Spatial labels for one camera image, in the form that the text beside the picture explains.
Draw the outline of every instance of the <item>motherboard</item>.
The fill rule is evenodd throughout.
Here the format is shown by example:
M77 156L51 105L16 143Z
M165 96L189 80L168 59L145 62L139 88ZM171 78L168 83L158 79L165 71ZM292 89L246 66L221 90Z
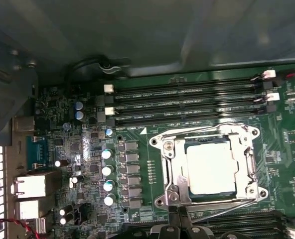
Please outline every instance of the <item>motherboard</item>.
M166 222L171 205L215 233L215 215L247 217L253 238L295 219L295 64L44 87L34 121L27 169L61 172L55 238Z

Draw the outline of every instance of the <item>red wire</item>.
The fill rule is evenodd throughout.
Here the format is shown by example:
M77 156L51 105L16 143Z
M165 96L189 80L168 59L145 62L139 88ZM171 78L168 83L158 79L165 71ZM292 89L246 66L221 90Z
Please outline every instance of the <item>red wire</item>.
M23 223L23 222L21 222L21 221L19 221L19 220L13 219L13 218L9 218L9 219L0 219L0 223L5 223L5 222L7 222L7 223L16 223L17 225L20 225L20 226L22 226L23 228L25 228L27 232L31 232L31 233L33 233L33 234L36 236L37 239L40 239L40 235L39 235L39 233L35 232L35 231L34 231L30 226L28 226L28 224L26 224L26 223Z
M292 77L294 75L295 75L295 73L290 73L290 74L286 75L286 77Z

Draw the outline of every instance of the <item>capacitor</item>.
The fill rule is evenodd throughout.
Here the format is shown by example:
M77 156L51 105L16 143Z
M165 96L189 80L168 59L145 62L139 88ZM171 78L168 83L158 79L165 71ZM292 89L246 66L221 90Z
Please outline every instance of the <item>capacitor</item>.
M36 109L34 113L35 113L37 116L39 116L39 115L43 115L43 114L44 114L44 110Z
M69 161L66 159L61 159L54 162L54 166L56 167L65 167L68 165L69 165Z
M108 194L104 199L104 204L107 206L111 206L116 200L116 196L112 193Z
M108 159L108 158L111 158L112 156L112 151L110 149L105 149L103 150L103 152L101 153L101 157L103 159Z
M63 130L69 131L71 129L71 124L66 122L62 125Z
M115 183L114 183L113 180L108 180L107 182L105 182L105 183L103 184L103 189L104 189L104 191L106 191L106 192L111 192L112 189L113 189L113 187L114 187L114 185L115 185Z
M83 109L83 103L81 101L77 101L75 104L74 104L74 108L78 111L82 110Z
M82 175L78 175L78 176L72 177L72 182L73 182L74 184L76 184L76 183L80 183L80 182L82 182L83 180L84 180L84 176L82 176Z
M68 221L71 221L72 219L73 219L73 214L72 213L68 213L63 218L60 219L60 224L61 225L65 225Z
M75 117L77 120L83 120L83 119L84 119L84 113L81 112L81 111L77 111L76 114L74 115L74 117Z
M114 171L114 168L112 165L107 165L104 168L102 168L102 174L103 176L109 176Z
M113 135L113 130L108 128L106 129L106 136L111 137Z
M71 204L69 204L69 205L65 206L64 208L60 209L59 214L61 216L64 216L64 215L72 212L72 210L73 210L73 206Z

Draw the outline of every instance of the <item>cpu socket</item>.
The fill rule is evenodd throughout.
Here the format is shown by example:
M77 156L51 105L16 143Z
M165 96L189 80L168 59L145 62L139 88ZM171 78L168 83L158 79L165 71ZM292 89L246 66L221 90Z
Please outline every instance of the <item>cpu socket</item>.
M161 152L164 177L164 194L155 206L230 211L267 198L256 177L253 140L259 135L256 127L226 122L152 137L149 143Z

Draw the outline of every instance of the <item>ram slot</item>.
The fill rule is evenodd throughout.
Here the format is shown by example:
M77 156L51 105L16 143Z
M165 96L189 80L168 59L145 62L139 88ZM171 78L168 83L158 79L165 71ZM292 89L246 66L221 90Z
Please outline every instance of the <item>ram slot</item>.
M162 117L162 118L149 118L149 119L128 119L118 120L116 119L116 125L118 127L137 126L137 125L152 125L161 123L176 123L176 122L188 122L188 121L199 121L199 120L215 120L223 118L236 118L236 117L250 117L266 113L265 105L258 109L249 109L235 112L212 112L207 114L196 114L192 116L175 116L175 117Z
M230 100L230 101L217 101L217 102L206 102L206 103L195 103L195 104L182 104L178 103L176 105L169 106L158 106L158 107L142 107L142 108L132 108L132 109L122 109L116 107L119 117L125 116L138 116L138 115L148 115L148 114L160 114L168 111L190 111L197 109L212 109L219 107L235 107L242 105L252 105L253 99L248 100Z
M179 101L179 100L189 100L201 97L212 97L212 96L232 96L237 95L239 93L246 93L246 94L255 94L256 90L251 88L240 88L240 89L230 89L230 90L222 90L222 91L212 91L212 92L185 92L185 93L175 93L169 95L162 95L162 96L153 96L153 95L146 95L146 97L134 97L128 99L117 99L117 105L128 105L130 103L135 104L144 104L149 103L151 101Z
M211 80L211 81L201 81L201 82L179 82L179 83L169 83L163 85L155 85L155 86L143 86L143 87L132 87L132 88L123 88L117 89L118 95L127 95L127 94L139 94L146 92L157 92L160 89L166 88L166 90L176 90L176 89L193 89L195 87L212 87L213 85L230 85L230 84L251 84L249 78L234 78L227 80Z

